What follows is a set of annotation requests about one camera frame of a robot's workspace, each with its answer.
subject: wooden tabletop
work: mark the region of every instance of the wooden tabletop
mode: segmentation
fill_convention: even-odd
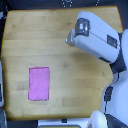
[[[116,7],[8,13],[1,57],[7,119],[89,117],[100,110],[103,88],[112,80],[109,65],[65,43],[82,10],[122,32]],[[30,101],[29,68],[46,66],[50,68],[49,101]]]

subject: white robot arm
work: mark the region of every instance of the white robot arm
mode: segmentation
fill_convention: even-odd
[[[87,128],[128,127],[128,30],[118,33],[91,12],[80,12],[66,43],[107,62],[113,81],[103,90],[101,112],[94,111]]]

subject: pink towel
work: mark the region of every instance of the pink towel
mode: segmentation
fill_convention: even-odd
[[[30,100],[49,100],[49,68],[29,69],[29,93]]]

